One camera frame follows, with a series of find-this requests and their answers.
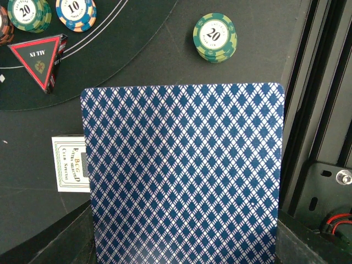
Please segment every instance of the stack of poker chips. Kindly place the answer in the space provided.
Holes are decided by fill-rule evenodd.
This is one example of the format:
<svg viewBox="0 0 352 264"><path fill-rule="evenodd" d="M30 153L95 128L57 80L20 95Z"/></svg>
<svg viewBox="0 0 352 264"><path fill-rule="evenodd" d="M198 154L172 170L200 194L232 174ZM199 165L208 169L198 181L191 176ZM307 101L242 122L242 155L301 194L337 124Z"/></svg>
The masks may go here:
<svg viewBox="0 0 352 264"><path fill-rule="evenodd" d="M237 48L237 33L232 21L220 13L203 16L193 30L199 55L212 63L229 59Z"/></svg>
<svg viewBox="0 0 352 264"><path fill-rule="evenodd" d="M90 29L97 19L93 0L56 0L56 13L61 22L75 32Z"/></svg>
<svg viewBox="0 0 352 264"><path fill-rule="evenodd" d="M14 26L11 23L7 10L0 5L0 46L13 40Z"/></svg>
<svg viewBox="0 0 352 264"><path fill-rule="evenodd" d="M51 22L51 9L45 0L9 0L8 14L20 30L41 33Z"/></svg>

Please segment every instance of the triangular all in marker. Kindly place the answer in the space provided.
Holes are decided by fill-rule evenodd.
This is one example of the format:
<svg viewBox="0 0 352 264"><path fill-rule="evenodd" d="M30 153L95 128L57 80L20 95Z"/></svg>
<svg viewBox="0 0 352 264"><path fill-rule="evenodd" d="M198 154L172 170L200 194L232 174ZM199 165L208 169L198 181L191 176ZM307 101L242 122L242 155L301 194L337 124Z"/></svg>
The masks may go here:
<svg viewBox="0 0 352 264"><path fill-rule="evenodd" d="M67 36L60 34L9 45L9 48L40 88L49 94L55 86L66 43Z"/></svg>

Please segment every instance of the poker mat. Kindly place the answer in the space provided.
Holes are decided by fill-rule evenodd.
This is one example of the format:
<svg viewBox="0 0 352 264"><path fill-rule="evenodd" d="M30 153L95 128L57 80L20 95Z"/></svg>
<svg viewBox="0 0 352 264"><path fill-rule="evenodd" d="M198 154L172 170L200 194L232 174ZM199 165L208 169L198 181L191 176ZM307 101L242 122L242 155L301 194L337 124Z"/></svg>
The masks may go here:
<svg viewBox="0 0 352 264"><path fill-rule="evenodd" d="M153 38L165 22L177 0L95 0L97 20L83 33L69 30L59 20L55 1L51 6L49 28L40 33L15 29L12 43L47 36L68 36L54 92L42 92L7 46L0 47L0 111L43 108L79 96L83 89L102 84L127 65ZM8 1L0 0L7 8Z"/></svg>

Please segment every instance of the black table surface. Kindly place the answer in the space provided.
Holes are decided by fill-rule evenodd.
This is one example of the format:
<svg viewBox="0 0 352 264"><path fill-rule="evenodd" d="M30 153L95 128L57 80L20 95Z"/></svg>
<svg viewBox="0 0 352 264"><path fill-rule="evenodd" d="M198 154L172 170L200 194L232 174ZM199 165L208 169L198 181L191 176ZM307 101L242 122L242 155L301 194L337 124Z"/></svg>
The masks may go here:
<svg viewBox="0 0 352 264"><path fill-rule="evenodd" d="M282 76L300 31L297 18L304 17L301 7L307 1L179 0L146 48L104 86L285 84ZM238 33L235 55L221 64L202 59L192 39L198 19L213 12L229 16ZM89 194L57 191L51 144L52 136L83 133L79 98L34 111L0 112L0 121L1 254L77 208Z"/></svg>

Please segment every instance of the gold emblem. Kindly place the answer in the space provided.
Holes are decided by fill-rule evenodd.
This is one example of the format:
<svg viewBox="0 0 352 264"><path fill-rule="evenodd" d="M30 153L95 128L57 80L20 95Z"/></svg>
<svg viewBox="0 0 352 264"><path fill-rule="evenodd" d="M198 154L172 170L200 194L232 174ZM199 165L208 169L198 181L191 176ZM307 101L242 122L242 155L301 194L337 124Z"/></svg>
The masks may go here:
<svg viewBox="0 0 352 264"><path fill-rule="evenodd" d="M45 64L44 62L38 60L37 63L34 65L34 68L42 74L45 69Z"/></svg>

